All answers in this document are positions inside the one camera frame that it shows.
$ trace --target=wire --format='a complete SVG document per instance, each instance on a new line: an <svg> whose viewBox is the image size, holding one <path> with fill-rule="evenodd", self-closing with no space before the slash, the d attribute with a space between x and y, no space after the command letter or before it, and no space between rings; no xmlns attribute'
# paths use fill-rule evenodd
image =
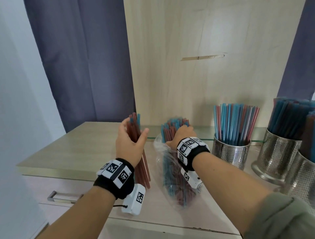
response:
<svg viewBox="0 0 315 239"><path fill-rule="evenodd" d="M127 208L128 206L127 205L114 205L113 207L124 207L124 208Z"/></svg>

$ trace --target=scratch on wood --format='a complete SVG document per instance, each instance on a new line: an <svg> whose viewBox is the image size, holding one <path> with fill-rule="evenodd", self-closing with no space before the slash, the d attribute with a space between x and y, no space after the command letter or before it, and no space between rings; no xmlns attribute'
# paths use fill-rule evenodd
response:
<svg viewBox="0 0 315 239"><path fill-rule="evenodd" d="M216 59L223 58L225 55L205 55L205 56L193 56L193 57L184 57L181 61L193 61L193 60L205 60L205 59Z"/></svg>

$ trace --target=bundle of straws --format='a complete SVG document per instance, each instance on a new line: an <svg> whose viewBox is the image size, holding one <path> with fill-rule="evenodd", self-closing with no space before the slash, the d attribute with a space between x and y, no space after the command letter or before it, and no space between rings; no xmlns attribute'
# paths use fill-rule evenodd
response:
<svg viewBox="0 0 315 239"><path fill-rule="evenodd" d="M300 153L315 163L315 111L310 112L306 117L305 130L302 136Z"/></svg>
<svg viewBox="0 0 315 239"><path fill-rule="evenodd" d="M161 125L163 143L173 140L176 131L182 125L189 126L189 121L182 118L170 119L165 124ZM191 188L180 172L181 167L177 162L177 153L172 153L171 158L172 159L167 156L163 157L163 184L168 194L175 197L178 204L184 207L194 198L196 192Z"/></svg>
<svg viewBox="0 0 315 239"><path fill-rule="evenodd" d="M275 98L268 130L274 135L292 140L302 140L306 116L315 109L315 102Z"/></svg>
<svg viewBox="0 0 315 239"><path fill-rule="evenodd" d="M127 123L127 133L130 137L130 139L133 142L137 142L141 132L140 132L140 114L138 116L136 113L132 113L129 115L129 122ZM146 154L142 154L142 158L138 165L135 167L135 183L141 184L146 188L150 188L150 173L148 168L148 163L146 162Z"/></svg>
<svg viewBox="0 0 315 239"><path fill-rule="evenodd" d="M233 146L249 143L259 107L244 104L214 106L215 137L220 142Z"/></svg>

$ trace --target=person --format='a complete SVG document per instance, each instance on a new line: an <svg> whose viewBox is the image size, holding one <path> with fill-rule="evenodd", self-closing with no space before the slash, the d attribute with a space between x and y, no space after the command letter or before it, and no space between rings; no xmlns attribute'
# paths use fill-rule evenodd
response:
<svg viewBox="0 0 315 239"><path fill-rule="evenodd" d="M116 157L135 167L147 139L145 129L137 143L130 140L125 119L119 126ZM196 137L193 127L183 125L172 141L176 149L187 137ZM225 215L245 239L315 238L315 217L301 200L273 193L247 173L209 152L195 156L192 166ZM108 190L93 186L38 239L97 239L115 202Z"/></svg>

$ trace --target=person's left arm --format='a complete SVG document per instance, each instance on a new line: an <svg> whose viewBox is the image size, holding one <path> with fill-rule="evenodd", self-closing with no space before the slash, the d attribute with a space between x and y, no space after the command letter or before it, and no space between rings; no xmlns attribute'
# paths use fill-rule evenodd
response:
<svg viewBox="0 0 315 239"><path fill-rule="evenodd" d="M135 167L141 157L149 129L145 129L138 142L130 140L125 119L119 126L116 139L116 157ZM97 239L111 212L115 196L106 189L93 186L67 212L49 226L38 239Z"/></svg>

